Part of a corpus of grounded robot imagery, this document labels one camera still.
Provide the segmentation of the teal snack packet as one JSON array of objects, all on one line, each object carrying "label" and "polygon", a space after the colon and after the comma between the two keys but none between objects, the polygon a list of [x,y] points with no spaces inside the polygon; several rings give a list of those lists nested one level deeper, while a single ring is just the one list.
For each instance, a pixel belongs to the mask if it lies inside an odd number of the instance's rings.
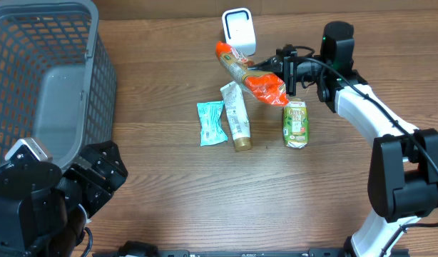
[{"label": "teal snack packet", "polygon": [[200,120],[200,145],[212,146],[226,142],[228,137],[221,124],[224,101],[197,103]]}]

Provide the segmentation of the green tea carton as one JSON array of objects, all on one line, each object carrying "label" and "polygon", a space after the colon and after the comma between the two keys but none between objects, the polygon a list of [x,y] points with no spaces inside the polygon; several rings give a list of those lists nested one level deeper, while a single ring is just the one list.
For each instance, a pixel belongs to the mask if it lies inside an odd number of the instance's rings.
[{"label": "green tea carton", "polygon": [[306,103],[293,99],[283,109],[282,133],[289,148],[304,148],[309,139],[309,121]]}]

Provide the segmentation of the white cosmetic tube gold cap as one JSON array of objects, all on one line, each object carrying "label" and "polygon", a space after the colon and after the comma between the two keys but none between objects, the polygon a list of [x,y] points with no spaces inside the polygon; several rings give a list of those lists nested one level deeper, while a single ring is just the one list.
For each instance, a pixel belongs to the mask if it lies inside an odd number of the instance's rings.
[{"label": "white cosmetic tube gold cap", "polygon": [[235,82],[230,82],[223,86],[220,92],[223,96],[235,150],[250,150],[252,148],[250,122],[240,86]]}]

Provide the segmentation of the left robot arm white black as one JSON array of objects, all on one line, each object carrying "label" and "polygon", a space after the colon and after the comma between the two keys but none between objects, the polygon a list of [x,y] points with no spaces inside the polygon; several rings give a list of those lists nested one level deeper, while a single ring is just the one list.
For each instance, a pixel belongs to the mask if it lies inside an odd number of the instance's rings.
[{"label": "left robot arm white black", "polygon": [[87,222],[126,182],[118,145],[84,146],[65,170],[36,138],[20,138],[0,165],[0,256],[70,256]]}]

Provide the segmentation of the orange spaghetti packet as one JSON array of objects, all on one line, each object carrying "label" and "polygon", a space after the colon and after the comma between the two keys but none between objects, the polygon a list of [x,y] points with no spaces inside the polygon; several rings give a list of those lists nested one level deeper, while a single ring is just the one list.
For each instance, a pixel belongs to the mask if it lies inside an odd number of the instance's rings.
[{"label": "orange spaghetti packet", "polygon": [[272,106],[286,106],[289,103],[285,83],[276,74],[269,71],[250,70],[249,67],[254,62],[222,41],[218,41],[215,45],[215,55],[234,82],[258,101]]}]

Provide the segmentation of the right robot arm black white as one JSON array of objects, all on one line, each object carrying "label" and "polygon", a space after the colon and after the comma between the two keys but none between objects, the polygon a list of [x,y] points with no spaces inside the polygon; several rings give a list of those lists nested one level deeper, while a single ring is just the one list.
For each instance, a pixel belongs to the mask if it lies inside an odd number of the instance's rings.
[{"label": "right robot arm black white", "polygon": [[251,68],[279,76],[291,96],[297,83],[316,84],[319,100],[371,144],[372,210],[334,256],[408,256],[394,245],[408,229],[424,227],[421,218],[438,208],[438,131],[407,123],[375,96],[353,68],[353,35],[353,25],[333,21],[324,28],[320,54],[310,49],[300,56],[297,46],[286,45]]}]

